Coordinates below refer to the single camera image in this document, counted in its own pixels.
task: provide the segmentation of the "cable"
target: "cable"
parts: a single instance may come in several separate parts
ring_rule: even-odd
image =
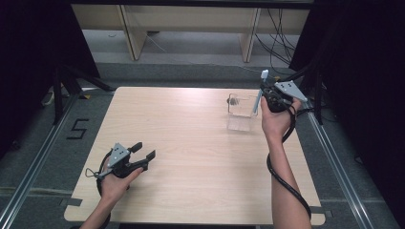
[[[274,178],[279,181],[279,183],[281,185],[283,185],[289,192],[291,192],[297,199],[298,201],[300,201],[300,203],[304,206],[304,208],[306,209],[309,219],[311,219],[311,212],[310,212],[310,208],[309,205],[307,204],[307,202],[305,201],[305,199],[301,196],[300,193],[298,193],[294,188],[291,187],[291,185],[289,185],[285,180],[283,180],[273,169],[273,167],[271,166],[271,160],[270,160],[270,154],[268,154],[267,156],[267,168],[270,171],[270,173],[274,176]]]
[[[282,23],[282,20],[283,20],[283,10],[282,10],[282,9],[278,9],[278,12],[279,12],[278,25],[276,24],[276,22],[275,22],[273,16],[271,15],[271,12],[270,12],[269,9],[267,9],[267,12],[268,12],[268,15],[269,15],[269,17],[270,17],[270,19],[271,19],[271,22],[272,22],[273,26],[274,26],[274,29],[276,30],[276,35],[275,35],[275,37],[273,37],[273,36],[270,34],[270,37],[273,39],[271,48],[269,48],[269,47],[259,38],[258,34],[255,34],[255,35],[256,35],[256,38],[258,39],[259,43],[262,45],[262,47],[263,47],[267,52],[270,53],[270,67],[271,67],[271,69],[274,70],[275,72],[279,73],[279,74],[285,74],[285,73],[280,73],[280,72],[278,72],[278,71],[276,71],[276,70],[274,69],[273,63],[272,63],[272,57],[275,56],[275,57],[277,57],[278,59],[280,59],[281,61],[283,61],[285,64],[289,65],[290,62],[291,62],[291,58],[292,58],[292,55],[291,55],[291,53],[290,53],[290,50],[295,51],[295,47],[287,40],[286,36],[285,36],[284,33],[283,33],[283,23]],[[277,53],[277,52],[274,51],[274,47],[275,47],[275,44],[276,44],[276,43],[278,43],[278,44],[280,44],[280,45],[283,46],[284,51],[285,51],[285,53],[286,53],[286,57],[283,57],[281,54],[279,54],[279,53]]]
[[[274,55],[274,56],[276,56],[278,59],[280,59],[280,60],[282,60],[285,64],[287,64],[287,65],[289,65],[289,60],[288,59],[285,59],[282,55],[280,55],[279,53],[277,53],[277,52],[275,52],[273,49],[274,49],[274,47],[272,47],[272,48],[269,48],[260,38],[259,38],[259,36],[258,36],[258,34],[255,34],[255,36],[256,36],[256,38],[258,39],[258,41],[259,41],[259,43],[262,45],[262,47],[267,51],[267,52],[269,52],[270,54],[272,54],[272,55]],[[156,47],[158,47],[161,51],[163,51],[164,53],[168,53],[168,51],[166,50],[166,49],[164,49],[161,45],[159,45],[152,37],[150,37],[147,33],[146,33],[146,37],[156,46]],[[277,43],[279,43],[279,44],[281,44],[281,45],[283,45],[284,47],[285,47],[285,49],[292,49],[292,50],[295,50],[295,47],[293,47],[292,45],[292,47],[289,47],[288,45],[286,45],[286,43],[284,42],[284,40],[287,40],[286,38],[282,38],[282,41],[283,41],[283,43],[281,43],[280,41],[278,41],[277,40],[277,38],[276,39],[274,39],[274,42],[277,42]],[[213,63],[195,63],[195,62],[191,62],[191,61],[188,61],[188,60],[179,60],[179,59],[176,59],[176,58],[172,58],[172,57],[168,57],[169,59],[172,59],[172,60],[174,60],[174,61],[177,61],[177,62],[184,62],[184,63],[189,63],[189,64],[192,64],[192,65],[207,65],[207,66],[220,66],[220,67],[223,67],[224,65],[218,65],[218,64],[213,64]],[[241,69],[244,69],[244,70],[247,70],[247,71],[250,71],[250,72],[254,72],[254,73],[261,73],[262,71],[256,71],[256,70],[252,70],[252,69],[249,69],[249,68],[246,68],[246,67],[242,67],[242,66],[238,66],[238,65],[230,65],[229,67],[237,67],[237,68],[241,68]],[[278,74],[283,74],[283,75],[290,75],[290,73],[281,73],[281,72],[279,72],[279,71],[277,71],[274,67],[273,67],[273,65],[272,65],[272,63],[271,63],[271,57],[270,57],[270,67],[271,67],[271,69],[272,70],[274,70],[276,73],[278,73]]]
[[[286,104],[286,100],[281,95],[279,95],[276,92],[276,89],[274,87],[271,87],[268,82],[262,82],[262,84],[260,85],[260,90],[263,92],[263,96],[267,101],[268,108],[272,112],[279,113],[288,111],[290,123],[288,130],[283,135],[283,142],[285,142],[295,128],[297,111],[293,106],[291,106],[291,104]]]
[[[104,163],[107,160],[107,158],[111,155],[112,152],[113,152],[113,149],[110,152],[108,152],[105,155],[105,157],[102,159],[100,167],[99,167],[98,172],[97,172],[98,174],[102,173],[103,168],[104,168]],[[100,196],[102,194],[102,192],[101,192],[102,191],[101,182],[102,182],[102,180],[100,178],[96,179],[96,187],[97,187],[97,190],[98,190],[98,193],[100,194]],[[105,229],[108,226],[108,224],[110,223],[110,219],[111,219],[111,213],[108,214],[107,218],[104,220],[104,222],[102,223],[102,225],[99,228],[100,229]]]
[[[328,106],[328,105],[323,105],[323,106],[321,106],[321,108],[322,109],[330,109],[330,106]],[[304,113],[310,113],[310,112],[315,112],[315,108],[314,107],[311,107],[311,108],[306,108],[306,109],[302,109],[302,110],[298,110],[298,112],[297,112],[297,116],[300,116],[300,115],[302,115],[302,114],[304,114]],[[338,120],[333,120],[333,119],[330,119],[330,118],[326,118],[326,117],[324,117],[323,115],[321,115],[322,116],[322,118],[323,119],[325,119],[325,120],[327,120],[328,122],[339,122]]]

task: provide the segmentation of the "right arm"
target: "right arm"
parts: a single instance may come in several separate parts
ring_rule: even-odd
[[[297,111],[301,103],[294,99],[292,106]],[[265,132],[272,168],[286,183],[299,193],[300,191],[289,166],[282,140],[290,124],[289,113],[287,111],[272,113],[263,97],[261,98],[261,108],[263,115],[262,128]],[[311,227],[305,207],[274,176],[271,176],[271,202],[275,228]]]
[[[104,163],[104,169],[106,169],[107,163],[108,160]],[[101,199],[93,213],[84,221],[80,229],[100,228],[117,202],[124,196],[130,183],[137,178],[142,171],[142,168],[138,168],[126,178],[119,178],[113,174],[107,175],[101,181]]]

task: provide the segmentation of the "wooden panel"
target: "wooden panel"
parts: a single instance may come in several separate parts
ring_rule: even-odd
[[[120,12],[116,5],[72,4],[72,8],[83,30],[122,31]]]
[[[256,32],[276,34],[273,21],[276,27],[279,27],[281,15],[283,34],[300,35],[307,21],[308,13],[309,10],[282,10],[282,13],[279,13],[278,9],[262,9]]]
[[[259,24],[261,9],[256,9],[250,20],[250,33],[239,34],[239,43],[241,45],[242,59],[248,63],[252,54],[254,35],[256,33],[257,25]]]
[[[126,6],[143,31],[250,33],[255,9]]]

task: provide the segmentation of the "wooden table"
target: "wooden table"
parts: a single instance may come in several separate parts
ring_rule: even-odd
[[[261,111],[249,132],[227,129],[229,94],[257,90],[118,88],[104,117],[65,219],[84,221],[99,195],[86,168],[97,170],[116,142],[143,142],[131,160],[157,155],[112,212],[111,221],[183,224],[272,224],[268,147]],[[309,206],[321,206],[297,134],[285,143],[288,160]],[[325,222],[312,214],[312,224]]]

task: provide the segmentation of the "floor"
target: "floor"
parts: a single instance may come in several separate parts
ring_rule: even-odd
[[[242,61],[242,54],[239,47],[239,38],[237,34],[226,33],[203,33],[203,32],[149,32],[148,37],[141,53],[140,59],[134,61],[128,53],[125,36],[122,31],[83,31],[92,51],[94,60],[99,64],[100,68],[105,68],[108,64],[122,64],[125,68],[131,66],[141,66],[147,64],[156,65],[173,65],[173,66],[220,66],[220,67],[236,67],[241,70],[257,74],[260,77],[260,72],[265,69],[274,71],[278,68],[287,68],[288,63],[280,59],[270,56],[269,52],[260,44],[258,39],[255,40],[252,57],[249,63]],[[286,53],[284,45],[275,44],[268,34],[259,34],[259,38],[274,51],[281,54],[288,60],[289,54]],[[288,45],[294,46],[298,41],[299,36],[288,36]],[[87,109],[107,109],[108,104],[105,100],[111,99],[111,96],[95,96],[95,104],[87,105],[84,100],[79,100],[75,104],[75,111],[79,114],[88,115]],[[340,128],[338,122],[334,119],[331,111],[323,113],[325,121],[323,128],[328,133],[333,141],[334,151],[339,156],[340,161],[345,169],[344,173],[349,176],[352,181],[352,188],[360,196],[361,202],[367,209],[368,216],[371,218],[373,227],[370,228],[399,228],[396,224],[390,210],[387,208],[383,198],[379,195],[377,189],[373,186],[373,181],[368,177],[367,172],[357,162],[354,157],[352,146],[345,138],[344,131]],[[30,126],[29,130],[21,138],[26,138],[29,144],[22,146],[20,151],[32,150],[38,152],[41,150],[42,142],[38,139],[46,139],[48,132],[53,129],[52,122],[53,109],[46,107],[38,113],[36,121]],[[102,121],[102,115],[94,118],[96,122]],[[320,228],[366,228],[354,217],[353,208],[348,204],[347,198],[342,191],[342,186],[335,177],[335,173],[330,166],[330,159],[325,153],[326,150],[321,144],[312,144],[316,138],[313,125],[310,124],[310,118],[306,121],[297,123],[297,130],[301,133],[300,140],[303,144],[304,152],[308,158],[309,168],[314,180],[315,186],[321,203],[326,211],[327,223]],[[63,128],[68,128],[72,123],[66,124]],[[96,130],[89,131],[89,135],[96,135]],[[59,137],[65,137],[68,134],[60,134]],[[91,148],[92,142],[87,142],[86,146]],[[63,146],[54,144],[53,150],[56,152],[66,152]],[[66,228],[73,226],[64,221],[63,212],[66,201],[72,193],[72,186],[67,179],[69,175],[65,171],[71,171],[72,166],[80,167],[80,163],[85,160],[86,155],[80,155],[74,145],[69,146],[69,153],[72,154],[69,163],[58,161],[60,156],[53,156],[47,159],[42,168],[40,175],[36,178],[33,187],[31,188],[29,197],[23,203],[20,213],[14,216],[14,223],[11,228],[49,228],[49,225],[58,225],[53,228]],[[19,155],[10,153],[0,161],[0,206],[4,208],[9,202],[15,187],[18,187],[21,179],[29,171],[35,154]],[[48,187],[41,189],[40,184]],[[37,206],[44,206],[43,210],[35,210]],[[111,224],[109,228],[118,228],[118,224]],[[258,226],[260,228],[269,228],[269,226]]]

